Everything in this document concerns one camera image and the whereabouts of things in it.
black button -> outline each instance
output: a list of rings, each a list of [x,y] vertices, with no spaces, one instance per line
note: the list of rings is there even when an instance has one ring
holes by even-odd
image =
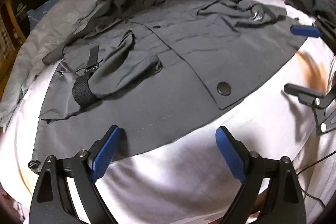
[[[220,82],[217,85],[217,91],[221,95],[229,96],[231,94],[231,86],[226,82]]]

white bed sheet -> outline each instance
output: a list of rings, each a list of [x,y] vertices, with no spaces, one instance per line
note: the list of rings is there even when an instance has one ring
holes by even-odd
[[[281,0],[259,1],[284,5]],[[291,17],[311,24],[307,15],[292,7],[286,9]],[[332,133],[321,138],[324,142],[310,138],[308,143],[315,144],[318,150],[302,149],[309,136],[315,135],[313,113],[299,104],[296,97],[282,91],[286,83],[316,88],[312,86],[314,77],[322,83],[318,88],[325,91],[333,58],[321,39],[309,38],[278,73],[221,118],[172,144],[112,163],[96,186],[116,220],[120,224],[201,224],[222,216],[240,183],[232,177],[217,148],[215,131],[219,126],[227,126],[236,139],[263,157],[280,159],[287,155],[292,160],[296,158],[296,167],[310,163],[312,154],[320,158],[333,150],[336,140]],[[1,172],[0,182],[14,199],[28,208],[37,175],[28,169],[27,163],[31,159],[44,95],[57,65],[44,69],[30,86],[0,143],[0,170],[6,170]],[[332,159],[324,164],[327,163],[334,164]],[[305,173],[304,180],[311,188],[308,190],[320,194],[326,203],[334,188],[336,168],[329,168],[329,171],[322,183],[311,171]],[[68,181],[78,215],[89,223],[73,180]],[[310,199],[305,203],[310,223],[318,215],[319,208]]]

blue pad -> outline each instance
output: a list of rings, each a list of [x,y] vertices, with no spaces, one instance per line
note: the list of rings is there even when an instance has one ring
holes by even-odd
[[[291,33],[294,35],[302,35],[304,37],[320,37],[321,31],[316,27],[311,26],[292,26]]]
[[[244,183],[246,180],[244,162],[221,128],[216,130],[216,143],[233,177],[240,180],[241,183]]]
[[[115,127],[110,137],[103,145],[95,159],[92,161],[92,173],[91,178],[94,182],[104,176],[107,167],[109,166],[114,152],[120,143],[120,128]]]

dark gray garment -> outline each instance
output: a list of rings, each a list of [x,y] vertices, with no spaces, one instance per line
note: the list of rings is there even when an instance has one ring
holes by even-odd
[[[311,16],[321,16],[336,24],[336,0],[285,0],[285,4]]]
[[[150,151],[208,124],[296,53],[305,37],[290,33],[295,22],[285,9],[249,0],[166,0],[78,39],[64,48],[50,82],[33,159],[72,157],[90,148],[112,124],[125,131],[113,160]],[[110,67],[113,51],[125,39],[133,47],[120,66]],[[95,45],[100,67],[89,87],[102,100],[80,109],[71,90]],[[144,56],[155,64],[159,60],[161,70],[128,78]],[[218,93],[220,82],[231,86],[229,96]]]

bed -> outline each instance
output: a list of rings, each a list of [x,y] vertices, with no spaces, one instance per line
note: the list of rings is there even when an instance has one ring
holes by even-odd
[[[284,7],[291,18],[309,25],[312,19],[283,0],[256,0]],[[69,34],[82,29],[96,11],[96,0],[61,0],[37,24],[22,46],[12,74],[11,89],[26,91],[0,140],[0,182],[26,208],[30,207],[38,176],[27,166],[34,148],[40,109],[58,63],[43,66],[42,57]],[[22,68],[30,65],[25,74]],[[335,57],[319,38],[308,38],[295,56],[267,83],[232,110],[174,143],[110,164],[96,186],[119,223],[210,223],[224,215],[240,183],[231,175],[215,141],[215,131],[226,126],[249,150],[263,157],[287,155],[296,169],[336,150],[333,133],[317,137],[310,108],[286,95],[294,83],[326,93],[334,77]],[[335,159],[330,158],[299,179],[302,187],[327,203],[336,190]],[[72,179],[68,179],[80,219],[89,223]],[[267,188],[265,180],[260,193]],[[322,211],[305,198],[308,223]]]

